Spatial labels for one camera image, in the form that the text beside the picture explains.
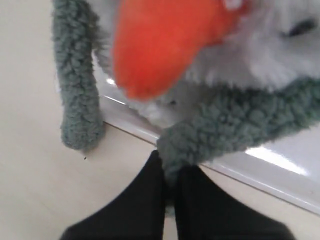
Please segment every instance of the orange felt nose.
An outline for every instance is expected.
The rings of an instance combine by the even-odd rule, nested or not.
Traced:
[[[222,41],[247,8],[228,10],[224,0],[122,0],[112,53],[117,85],[129,98],[161,95],[201,48]]]

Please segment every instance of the white surface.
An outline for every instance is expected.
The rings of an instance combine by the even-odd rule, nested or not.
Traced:
[[[51,1],[0,0],[0,12],[0,238],[58,240],[68,225],[117,196],[154,147],[109,127],[86,160],[65,148],[60,142]],[[207,173],[235,198],[287,223],[298,240],[320,239],[320,218],[314,214]],[[164,239],[175,240],[173,221],[165,229]]]

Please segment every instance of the plush toy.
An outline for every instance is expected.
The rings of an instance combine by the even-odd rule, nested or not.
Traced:
[[[134,1],[141,5],[132,6]],[[151,123],[166,128],[157,148],[168,179],[185,165],[257,147],[320,121],[320,0],[149,0],[150,6],[168,4],[168,12],[152,7],[148,12],[147,2],[54,0],[55,59],[64,104],[62,139],[67,146],[87,149],[103,135],[92,52],[108,78],[130,97],[146,100],[170,88],[148,101],[126,101]],[[180,13],[175,4],[181,5]],[[205,4],[212,4],[212,12],[208,7],[203,19],[192,18]],[[185,32],[186,27],[173,36],[175,31],[168,29],[171,18],[163,19],[165,29],[140,24],[151,19],[161,25],[156,16],[161,11],[176,11],[172,19],[190,23],[192,34]],[[137,22],[122,28],[135,13],[140,16],[134,17]],[[208,21],[220,13],[222,22]],[[205,30],[195,27],[197,21]],[[208,37],[211,26],[222,29]],[[159,36],[156,30],[170,34],[154,39]],[[193,35],[197,31],[203,39]],[[161,46],[155,59],[148,54],[157,49],[143,44],[148,42],[147,33],[150,43]],[[179,44],[178,53],[170,55],[169,47],[182,36],[187,36],[187,44]],[[148,67],[141,71],[143,61]]]
[[[140,100],[164,94],[201,48],[220,44],[235,28],[247,2],[234,8],[224,0],[122,0],[112,49],[117,85]]]

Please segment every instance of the sherpa fabric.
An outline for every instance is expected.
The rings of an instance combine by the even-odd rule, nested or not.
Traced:
[[[92,64],[93,15],[83,0],[54,0],[53,41],[61,98],[63,143],[89,150],[104,136],[105,127]]]
[[[312,79],[275,93],[219,87],[212,95],[192,119],[166,129],[157,141],[169,183],[184,166],[258,147],[320,121],[320,82]]]
[[[92,69],[91,13],[83,0],[54,0],[54,50],[64,105],[63,142],[95,146],[104,134]],[[303,79],[268,93],[217,87],[191,119],[157,142],[166,178],[179,169],[295,134],[320,121],[320,81]]]

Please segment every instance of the fuzzy arm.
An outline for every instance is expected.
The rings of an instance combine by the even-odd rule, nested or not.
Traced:
[[[54,0],[53,41],[64,106],[62,141],[72,149],[95,147],[105,133],[92,67],[91,10],[83,0]]]
[[[277,93],[221,87],[192,119],[168,128],[157,142],[169,182],[184,166],[245,151],[320,121],[320,82],[296,81]]]

